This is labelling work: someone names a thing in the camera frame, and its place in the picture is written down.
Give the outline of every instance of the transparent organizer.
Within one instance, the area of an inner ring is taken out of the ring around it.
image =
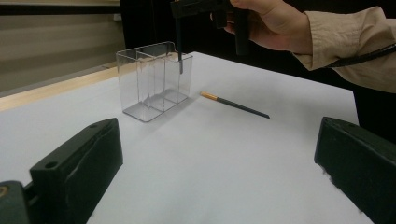
[[[172,42],[117,52],[122,111],[148,122],[188,98],[192,56]]]

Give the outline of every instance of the sleeve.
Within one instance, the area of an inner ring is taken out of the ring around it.
[[[387,19],[380,7],[353,14],[316,11],[305,14],[311,26],[313,55],[294,55],[308,70],[396,43],[396,20]],[[396,52],[333,70],[357,85],[396,93]]]

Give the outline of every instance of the black pen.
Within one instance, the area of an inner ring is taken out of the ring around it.
[[[267,118],[267,119],[270,118],[268,115],[263,114],[262,112],[259,112],[259,111],[257,111],[257,110],[250,109],[250,108],[245,107],[245,106],[243,106],[243,105],[239,105],[239,104],[236,104],[236,103],[234,103],[234,102],[231,102],[231,101],[228,101],[228,100],[219,98],[218,96],[213,95],[213,94],[210,94],[210,93],[208,93],[208,92],[201,91],[201,95],[204,96],[204,97],[206,97],[206,98],[208,98],[208,99],[211,99],[211,100],[214,100],[214,101],[223,103],[223,104],[225,104],[225,105],[230,105],[230,106],[236,107],[236,108],[241,109],[241,110],[245,110],[245,111],[247,111],[247,112],[250,112],[250,113],[252,113],[252,114],[265,117],[265,118]]]

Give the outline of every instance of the white table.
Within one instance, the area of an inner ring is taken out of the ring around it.
[[[0,112],[0,181],[26,185],[53,149],[118,118],[124,164],[89,223],[372,223],[314,163],[322,117],[358,124],[351,91],[192,55],[190,98],[150,123],[122,114],[116,77]]]

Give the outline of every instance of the person's hand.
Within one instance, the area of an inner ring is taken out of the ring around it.
[[[307,16],[282,0],[230,0],[234,7],[251,10],[249,38],[275,50],[312,54],[312,39]],[[234,34],[233,14],[228,14],[224,29]]]

